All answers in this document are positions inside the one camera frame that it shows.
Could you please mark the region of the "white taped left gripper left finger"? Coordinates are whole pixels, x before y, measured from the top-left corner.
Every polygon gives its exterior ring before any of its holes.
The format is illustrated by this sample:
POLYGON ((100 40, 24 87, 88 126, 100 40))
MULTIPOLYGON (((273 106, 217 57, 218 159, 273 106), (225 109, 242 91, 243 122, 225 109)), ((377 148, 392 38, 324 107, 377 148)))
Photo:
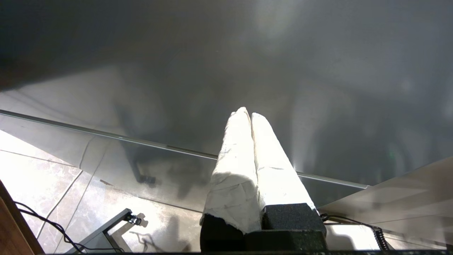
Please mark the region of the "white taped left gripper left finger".
POLYGON ((246 235, 261 231, 251 118, 245 107, 231 113, 211 175, 200 220, 202 252, 244 251, 246 235))

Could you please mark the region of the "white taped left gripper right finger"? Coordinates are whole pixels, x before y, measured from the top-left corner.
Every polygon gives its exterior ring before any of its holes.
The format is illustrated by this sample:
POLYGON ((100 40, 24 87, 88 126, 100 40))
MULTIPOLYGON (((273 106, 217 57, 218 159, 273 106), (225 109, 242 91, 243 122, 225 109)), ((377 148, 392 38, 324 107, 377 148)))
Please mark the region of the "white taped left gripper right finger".
POLYGON ((307 189, 283 150, 269 121, 253 113, 254 163, 258 182, 258 228, 260 231, 327 230, 307 189))

